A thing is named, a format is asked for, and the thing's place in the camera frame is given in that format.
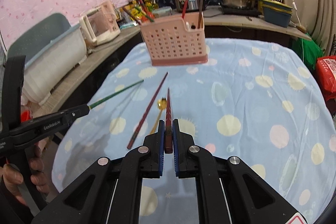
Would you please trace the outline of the person's left hand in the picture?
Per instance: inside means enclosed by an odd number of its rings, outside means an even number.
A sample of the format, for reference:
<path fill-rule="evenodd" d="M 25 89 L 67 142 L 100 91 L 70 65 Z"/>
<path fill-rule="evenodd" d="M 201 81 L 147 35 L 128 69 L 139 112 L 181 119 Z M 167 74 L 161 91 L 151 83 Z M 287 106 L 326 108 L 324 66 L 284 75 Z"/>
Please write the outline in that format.
<path fill-rule="evenodd" d="M 37 190 L 47 196 L 50 192 L 48 180 L 43 173 L 45 165 L 42 161 L 42 150 L 38 143 L 35 144 L 35 156 L 29 160 L 30 168 L 33 170 L 31 175 L 31 182 L 36 186 Z M 19 191 L 18 186 L 23 182 L 22 174 L 14 169 L 11 165 L 5 164 L 2 171 L 3 181 L 7 190 L 17 199 L 17 201 L 23 205 L 26 205 L 26 201 Z"/>

